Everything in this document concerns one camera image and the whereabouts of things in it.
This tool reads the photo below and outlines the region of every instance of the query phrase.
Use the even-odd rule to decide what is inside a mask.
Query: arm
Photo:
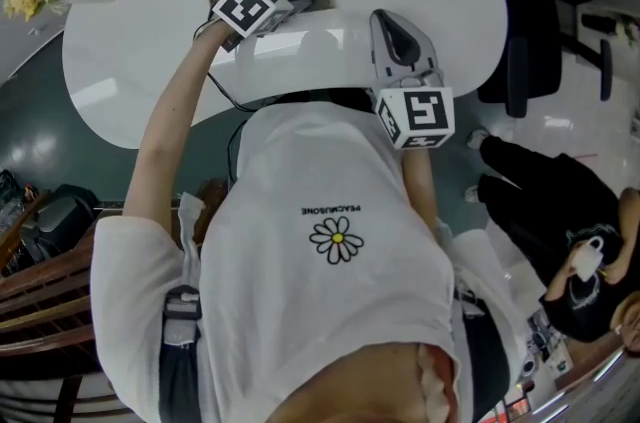
[[[223,22],[209,27],[162,93],[144,132],[123,216],[146,218],[171,232],[173,180],[207,72],[228,33]]]
[[[580,244],[574,247],[573,251],[571,251],[571,254],[569,254],[569,257],[564,262],[564,265],[562,265],[556,276],[551,281],[551,284],[549,284],[547,293],[544,296],[544,300],[546,300],[547,302],[559,300],[564,295],[564,292],[567,289],[567,282],[569,281],[569,278],[576,273],[571,263],[573,262],[573,258],[576,256],[579,249]]]
[[[100,363],[120,399],[160,423],[163,310],[179,286],[183,254],[171,239],[171,188],[207,70],[227,33],[213,25],[195,42],[147,125],[123,217],[98,222],[91,308]]]
[[[567,289],[567,282],[572,275],[573,274],[563,266],[553,278],[553,281],[551,281],[544,300],[553,302],[561,299]]]
[[[411,207],[436,237],[438,206],[429,152],[424,149],[405,151],[402,172]]]
[[[618,204],[618,217],[623,244],[618,259],[607,266],[609,284],[617,284],[624,279],[635,250],[640,226],[640,194],[635,189],[627,188],[622,192]]]

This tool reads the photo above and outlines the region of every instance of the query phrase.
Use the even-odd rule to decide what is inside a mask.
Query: round table
[[[403,15],[434,42],[445,84],[472,92],[495,70],[507,33],[505,0],[333,0],[263,39],[220,51],[212,72],[241,103],[287,92],[370,87],[369,17]],[[206,18],[209,0],[117,0],[75,5],[67,20],[63,65],[72,101],[105,140],[139,147],[151,111]],[[231,108],[205,84],[194,124]]]

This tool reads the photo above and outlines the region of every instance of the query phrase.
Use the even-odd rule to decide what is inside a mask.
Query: daisy logo
[[[341,261],[348,263],[351,258],[358,255],[358,249],[364,245],[364,240],[358,236],[347,234],[349,231],[349,219],[340,217],[325,219],[322,224],[313,226],[315,233],[309,237],[316,244],[318,254],[326,254],[327,261],[331,265],[337,265]]]

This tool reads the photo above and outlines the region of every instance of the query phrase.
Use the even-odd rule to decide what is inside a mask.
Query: person in black
[[[640,351],[640,194],[621,198],[577,160],[549,158],[477,130],[469,147],[510,182],[484,175],[466,199],[486,205],[547,286],[541,303],[560,332],[592,342],[621,328],[631,351]],[[602,268],[582,282],[571,266],[579,248],[599,237]]]

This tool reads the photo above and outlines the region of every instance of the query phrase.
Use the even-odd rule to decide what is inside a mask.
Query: black strap
[[[463,316],[471,358],[473,382],[473,421],[480,421],[509,391],[509,360],[498,328],[487,304],[475,295],[459,294],[455,298],[473,304],[484,315]]]
[[[180,286],[167,294],[159,368],[158,408],[162,423],[202,423],[198,391],[198,321],[201,318],[198,290]],[[176,336],[166,335],[168,327],[177,329]]]

